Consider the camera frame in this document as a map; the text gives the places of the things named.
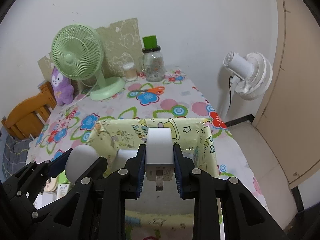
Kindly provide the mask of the white charger cube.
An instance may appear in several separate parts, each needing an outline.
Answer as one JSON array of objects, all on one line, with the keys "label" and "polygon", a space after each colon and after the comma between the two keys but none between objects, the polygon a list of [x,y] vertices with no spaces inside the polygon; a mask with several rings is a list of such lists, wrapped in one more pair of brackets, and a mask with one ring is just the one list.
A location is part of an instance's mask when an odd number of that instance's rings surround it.
[{"label": "white charger cube", "polygon": [[156,191],[163,191],[165,181],[172,180],[174,172],[174,151],[171,129],[152,127],[148,129],[145,154],[145,174],[154,181]]}]

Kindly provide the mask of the white oval object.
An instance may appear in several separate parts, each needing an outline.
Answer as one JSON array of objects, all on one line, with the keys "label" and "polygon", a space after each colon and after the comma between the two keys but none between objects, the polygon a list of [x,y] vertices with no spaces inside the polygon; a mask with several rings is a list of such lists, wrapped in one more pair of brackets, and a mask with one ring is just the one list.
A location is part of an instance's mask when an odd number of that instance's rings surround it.
[{"label": "white oval object", "polygon": [[89,145],[79,145],[74,148],[65,165],[67,179],[75,184],[77,179],[99,158],[96,150]]}]

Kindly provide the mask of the white box inside bin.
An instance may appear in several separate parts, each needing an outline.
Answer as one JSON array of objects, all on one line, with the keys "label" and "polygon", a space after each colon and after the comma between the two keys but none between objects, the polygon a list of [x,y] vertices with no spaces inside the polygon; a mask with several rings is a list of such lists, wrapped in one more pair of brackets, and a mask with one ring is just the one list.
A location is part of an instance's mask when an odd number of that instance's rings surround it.
[{"label": "white box inside bin", "polygon": [[[137,153],[137,150],[118,150],[113,163],[113,169],[124,168],[127,160],[136,157]],[[144,167],[147,176],[155,176],[157,171],[161,171],[163,176],[174,172],[175,158],[173,147],[146,150]]]}]

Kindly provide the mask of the white medicine box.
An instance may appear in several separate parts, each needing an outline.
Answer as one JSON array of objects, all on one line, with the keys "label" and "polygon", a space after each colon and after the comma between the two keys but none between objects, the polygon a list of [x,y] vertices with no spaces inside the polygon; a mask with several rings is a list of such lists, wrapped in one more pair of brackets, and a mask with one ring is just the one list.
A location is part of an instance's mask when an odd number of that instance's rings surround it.
[{"label": "white medicine box", "polygon": [[63,184],[58,184],[57,186],[57,199],[60,199],[64,197],[69,191],[69,184],[68,183],[63,183]]}]

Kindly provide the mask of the plaid blue bedding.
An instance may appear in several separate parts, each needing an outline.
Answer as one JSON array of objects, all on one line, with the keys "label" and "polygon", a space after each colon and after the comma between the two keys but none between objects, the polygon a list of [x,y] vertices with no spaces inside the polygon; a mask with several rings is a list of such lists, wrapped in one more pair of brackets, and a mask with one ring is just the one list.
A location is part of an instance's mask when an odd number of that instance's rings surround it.
[{"label": "plaid blue bedding", "polygon": [[1,182],[5,182],[13,174],[25,166],[32,138],[20,140],[12,137],[7,130],[1,128]]}]

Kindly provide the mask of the yellow cartoon wrapped box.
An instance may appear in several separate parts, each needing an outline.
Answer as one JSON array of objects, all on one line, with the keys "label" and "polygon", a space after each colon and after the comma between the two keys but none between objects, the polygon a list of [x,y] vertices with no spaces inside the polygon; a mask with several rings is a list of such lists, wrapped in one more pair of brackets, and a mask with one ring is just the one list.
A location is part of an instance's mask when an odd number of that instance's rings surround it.
[{"label": "yellow cartoon wrapped box", "polygon": [[102,118],[86,143],[105,157],[104,176],[123,168],[146,145],[142,198],[127,200],[126,239],[190,239],[193,201],[181,200],[174,182],[173,146],[179,145],[196,168],[218,176],[214,139],[207,119]]}]

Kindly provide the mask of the floral tablecloth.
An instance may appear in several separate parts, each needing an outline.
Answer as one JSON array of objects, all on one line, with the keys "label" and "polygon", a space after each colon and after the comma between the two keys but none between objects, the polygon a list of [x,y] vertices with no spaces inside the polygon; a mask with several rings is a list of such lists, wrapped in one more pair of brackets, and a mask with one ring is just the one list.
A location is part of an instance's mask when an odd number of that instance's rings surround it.
[{"label": "floral tablecloth", "polygon": [[[164,93],[134,92],[158,86]],[[38,163],[58,157],[64,151],[86,143],[95,124],[110,119],[207,119],[214,139],[218,176],[237,177],[265,205],[259,184],[239,145],[209,101],[186,75],[179,71],[166,74],[160,82],[148,82],[143,74],[112,97],[93,101],[89,90],[80,85],[70,105],[55,107],[36,140],[31,143],[28,161]]]}]

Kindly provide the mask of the purple plush bunny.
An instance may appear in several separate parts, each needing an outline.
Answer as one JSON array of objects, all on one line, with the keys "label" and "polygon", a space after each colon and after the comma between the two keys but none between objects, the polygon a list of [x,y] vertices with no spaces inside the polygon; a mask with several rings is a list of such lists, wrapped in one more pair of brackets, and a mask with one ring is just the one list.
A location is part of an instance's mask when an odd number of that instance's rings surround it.
[{"label": "purple plush bunny", "polygon": [[50,83],[59,106],[73,102],[74,87],[71,85],[71,80],[65,77],[56,67],[53,68]]}]

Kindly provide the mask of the cotton swab container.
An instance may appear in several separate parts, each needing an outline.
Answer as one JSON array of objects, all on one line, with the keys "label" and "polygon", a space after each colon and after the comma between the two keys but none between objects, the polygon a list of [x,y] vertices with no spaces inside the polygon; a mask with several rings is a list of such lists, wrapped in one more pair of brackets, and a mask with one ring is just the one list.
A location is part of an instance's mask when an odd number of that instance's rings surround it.
[{"label": "cotton swab container", "polygon": [[134,81],[137,79],[137,71],[133,62],[124,64],[123,71],[127,81]]}]

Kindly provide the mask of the beige wooden door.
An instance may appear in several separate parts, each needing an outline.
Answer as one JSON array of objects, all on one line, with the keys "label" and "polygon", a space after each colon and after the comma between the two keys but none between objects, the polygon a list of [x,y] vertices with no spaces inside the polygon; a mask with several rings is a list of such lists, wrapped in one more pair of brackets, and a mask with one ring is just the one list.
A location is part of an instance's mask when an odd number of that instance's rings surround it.
[{"label": "beige wooden door", "polygon": [[254,125],[292,189],[319,170],[319,25],[303,0],[276,1],[274,78]]}]

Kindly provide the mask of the glass mason jar mug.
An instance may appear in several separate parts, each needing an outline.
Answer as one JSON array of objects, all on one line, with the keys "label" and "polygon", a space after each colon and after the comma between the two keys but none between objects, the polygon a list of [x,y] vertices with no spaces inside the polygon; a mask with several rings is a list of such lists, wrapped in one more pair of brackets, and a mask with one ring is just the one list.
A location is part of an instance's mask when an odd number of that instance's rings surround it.
[{"label": "glass mason jar mug", "polygon": [[160,82],[165,77],[165,68],[161,47],[156,35],[143,37],[143,72],[149,82]]}]

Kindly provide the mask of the white floor fan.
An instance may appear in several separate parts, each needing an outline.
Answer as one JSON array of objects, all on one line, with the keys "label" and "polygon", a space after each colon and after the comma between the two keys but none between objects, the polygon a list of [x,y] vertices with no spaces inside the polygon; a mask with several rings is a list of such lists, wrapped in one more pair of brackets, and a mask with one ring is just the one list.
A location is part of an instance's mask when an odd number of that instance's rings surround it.
[{"label": "white floor fan", "polygon": [[234,94],[246,101],[253,101],[267,91],[273,78],[272,65],[259,52],[242,57],[230,51],[223,59],[223,66],[231,75],[228,78],[228,94],[221,109],[221,118],[226,117]]}]

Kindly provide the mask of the green table fan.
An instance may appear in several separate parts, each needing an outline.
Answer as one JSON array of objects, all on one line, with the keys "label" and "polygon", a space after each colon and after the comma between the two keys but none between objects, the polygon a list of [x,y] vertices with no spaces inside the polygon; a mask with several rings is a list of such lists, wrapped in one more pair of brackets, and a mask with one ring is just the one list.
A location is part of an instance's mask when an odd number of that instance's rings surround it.
[{"label": "green table fan", "polygon": [[83,81],[95,77],[90,91],[93,101],[101,101],[119,93],[125,86],[121,77],[104,77],[104,48],[95,29],[83,24],[68,25],[55,35],[51,56],[56,68],[65,77]]}]

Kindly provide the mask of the cartoon patterned backboard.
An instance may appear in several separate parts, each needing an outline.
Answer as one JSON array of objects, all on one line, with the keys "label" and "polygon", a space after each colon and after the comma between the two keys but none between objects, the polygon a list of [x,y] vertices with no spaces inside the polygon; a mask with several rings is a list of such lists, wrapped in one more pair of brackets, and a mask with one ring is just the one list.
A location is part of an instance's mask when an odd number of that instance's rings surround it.
[{"label": "cartoon patterned backboard", "polygon": [[114,22],[96,31],[105,52],[103,70],[106,77],[123,77],[123,65],[131,62],[141,71],[143,53],[137,18]]}]

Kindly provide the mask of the orange handled scissors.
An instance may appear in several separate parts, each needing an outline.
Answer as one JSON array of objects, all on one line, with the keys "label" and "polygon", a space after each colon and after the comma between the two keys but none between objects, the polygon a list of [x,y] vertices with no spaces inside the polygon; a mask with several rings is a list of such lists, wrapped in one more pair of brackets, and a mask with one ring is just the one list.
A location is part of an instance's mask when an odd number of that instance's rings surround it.
[{"label": "orange handled scissors", "polygon": [[153,93],[156,95],[161,95],[164,93],[165,88],[163,86],[158,86],[154,88],[149,88],[149,89],[137,89],[133,90],[134,92],[148,92],[148,93]]}]

